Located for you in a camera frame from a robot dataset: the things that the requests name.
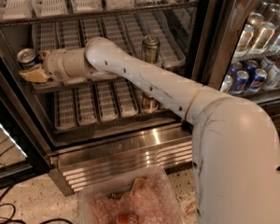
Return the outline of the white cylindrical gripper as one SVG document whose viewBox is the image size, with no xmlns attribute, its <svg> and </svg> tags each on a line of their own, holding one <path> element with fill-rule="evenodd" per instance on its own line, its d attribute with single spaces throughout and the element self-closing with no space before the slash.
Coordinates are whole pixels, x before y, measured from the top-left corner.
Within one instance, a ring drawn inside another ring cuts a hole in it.
<svg viewBox="0 0 280 224">
<path fill-rule="evenodd" d="M 75 77 L 90 78 L 93 68 L 86 60 L 84 49 L 41 50 L 39 55 L 43 66 L 37 64 L 30 69 L 21 70 L 20 76 L 33 83 L 46 83 L 50 77 L 56 81 L 68 81 Z"/>
</svg>

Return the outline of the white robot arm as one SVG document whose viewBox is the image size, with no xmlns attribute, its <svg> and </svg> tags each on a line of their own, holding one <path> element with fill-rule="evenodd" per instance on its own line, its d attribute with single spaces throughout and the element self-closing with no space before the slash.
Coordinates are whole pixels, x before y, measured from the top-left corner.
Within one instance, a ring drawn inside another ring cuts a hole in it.
<svg viewBox="0 0 280 224">
<path fill-rule="evenodd" d="M 199 224 L 280 224 L 280 142 L 257 104 L 146 63 L 95 37 L 82 49 L 23 59 L 30 82 L 124 77 L 192 124 Z"/>
</svg>

